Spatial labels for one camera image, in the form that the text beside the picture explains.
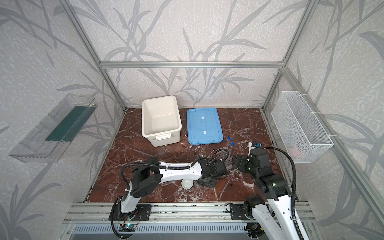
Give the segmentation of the white plastic storage bin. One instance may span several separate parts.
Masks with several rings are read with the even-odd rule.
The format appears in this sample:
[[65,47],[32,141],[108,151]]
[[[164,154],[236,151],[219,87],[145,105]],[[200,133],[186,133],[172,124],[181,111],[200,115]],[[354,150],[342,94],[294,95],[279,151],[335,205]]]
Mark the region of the white plastic storage bin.
[[181,116],[175,96],[142,102],[142,135],[154,147],[180,142],[181,129]]

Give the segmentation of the clear test tube rack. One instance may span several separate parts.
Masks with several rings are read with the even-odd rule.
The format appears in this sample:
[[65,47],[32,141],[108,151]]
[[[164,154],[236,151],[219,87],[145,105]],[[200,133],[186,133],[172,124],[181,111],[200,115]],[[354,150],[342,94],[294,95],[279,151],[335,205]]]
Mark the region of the clear test tube rack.
[[222,148],[222,149],[218,149],[215,153],[214,153],[214,159],[215,160],[219,160],[221,162],[224,162],[227,170],[231,170],[232,169],[232,164],[233,164],[233,151],[232,149],[227,149],[227,148]]

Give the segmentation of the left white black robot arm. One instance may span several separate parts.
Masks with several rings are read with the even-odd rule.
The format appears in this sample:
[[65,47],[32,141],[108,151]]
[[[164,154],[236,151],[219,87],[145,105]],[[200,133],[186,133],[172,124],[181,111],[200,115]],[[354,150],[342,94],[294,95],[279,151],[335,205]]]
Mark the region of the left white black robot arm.
[[158,185],[171,181],[191,180],[214,188],[217,181],[227,174],[224,161],[213,161],[199,156],[191,163],[171,164],[151,157],[145,162],[133,162],[121,167],[119,175],[126,185],[120,200],[122,214],[133,213],[141,198],[146,197]]

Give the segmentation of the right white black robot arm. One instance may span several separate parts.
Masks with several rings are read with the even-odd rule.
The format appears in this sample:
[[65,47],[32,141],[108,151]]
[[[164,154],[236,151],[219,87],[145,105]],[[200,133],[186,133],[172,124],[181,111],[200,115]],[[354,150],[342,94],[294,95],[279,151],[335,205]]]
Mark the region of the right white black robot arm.
[[[267,150],[285,155],[292,166],[292,186],[272,170]],[[235,155],[233,168],[249,174],[262,191],[244,201],[245,215],[257,221],[270,240],[308,240],[309,236],[295,207],[296,168],[291,156],[276,147],[262,147],[258,142],[249,143],[248,156]]]

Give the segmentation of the white ceramic bowl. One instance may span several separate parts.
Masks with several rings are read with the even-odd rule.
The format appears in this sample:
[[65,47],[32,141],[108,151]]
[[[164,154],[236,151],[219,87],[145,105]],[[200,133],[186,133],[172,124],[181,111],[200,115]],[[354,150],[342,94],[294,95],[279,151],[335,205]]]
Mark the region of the white ceramic bowl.
[[189,190],[194,186],[194,181],[188,180],[188,179],[183,179],[181,184],[182,184],[183,189]]

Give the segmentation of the pink object in basket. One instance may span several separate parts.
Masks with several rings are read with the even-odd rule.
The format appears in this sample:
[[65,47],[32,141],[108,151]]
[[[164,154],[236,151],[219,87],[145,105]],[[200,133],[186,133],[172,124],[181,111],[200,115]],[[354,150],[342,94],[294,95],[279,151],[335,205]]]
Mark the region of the pink object in basket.
[[293,148],[289,149],[289,154],[292,158],[299,159],[302,156],[303,152],[301,150],[299,150],[298,148],[293,147]]

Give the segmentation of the blue plastic bin lid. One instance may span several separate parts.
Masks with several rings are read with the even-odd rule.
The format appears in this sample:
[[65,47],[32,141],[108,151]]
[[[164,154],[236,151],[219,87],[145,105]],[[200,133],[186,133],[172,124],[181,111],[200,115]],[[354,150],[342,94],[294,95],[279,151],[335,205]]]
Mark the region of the blue plastic bin lid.
[[188,140],[191,145],[216,144],[223,141],[223,131],[216,108],[187,111]]

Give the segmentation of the green circuit board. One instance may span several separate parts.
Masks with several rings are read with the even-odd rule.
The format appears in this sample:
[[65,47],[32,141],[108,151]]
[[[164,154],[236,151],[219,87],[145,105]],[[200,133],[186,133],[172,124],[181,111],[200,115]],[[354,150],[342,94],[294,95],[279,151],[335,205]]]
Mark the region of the green circuit board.
[[119,232],[135,232],[137,224],[120,224]]

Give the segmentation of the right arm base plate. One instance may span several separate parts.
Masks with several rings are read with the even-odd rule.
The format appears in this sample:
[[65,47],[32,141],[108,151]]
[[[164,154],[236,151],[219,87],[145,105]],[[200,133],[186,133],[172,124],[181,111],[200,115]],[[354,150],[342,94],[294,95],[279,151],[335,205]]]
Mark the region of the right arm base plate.
[[233,221],[254,220],[252,214],[247,214],[243,204],[227,203],[226,211],[231,215]]

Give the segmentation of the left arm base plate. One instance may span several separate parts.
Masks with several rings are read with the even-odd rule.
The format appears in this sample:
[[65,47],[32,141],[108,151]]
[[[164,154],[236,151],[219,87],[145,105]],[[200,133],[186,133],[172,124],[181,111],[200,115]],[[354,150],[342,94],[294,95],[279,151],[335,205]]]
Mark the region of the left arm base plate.
[[109,215],[109,221],[148,221],[152,205],[139,204],[136,209],[129,213],[121,212],[121,204],[115,204]]

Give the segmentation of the clear wall shelf green mat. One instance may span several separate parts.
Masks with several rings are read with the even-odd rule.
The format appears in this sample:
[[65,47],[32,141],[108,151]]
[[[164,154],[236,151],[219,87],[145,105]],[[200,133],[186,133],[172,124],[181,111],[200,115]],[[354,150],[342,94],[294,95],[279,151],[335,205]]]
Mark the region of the clear wall shelf green mat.
[[58,162],[97,107],[94,97],[67,94],[9,156],[23,163]]

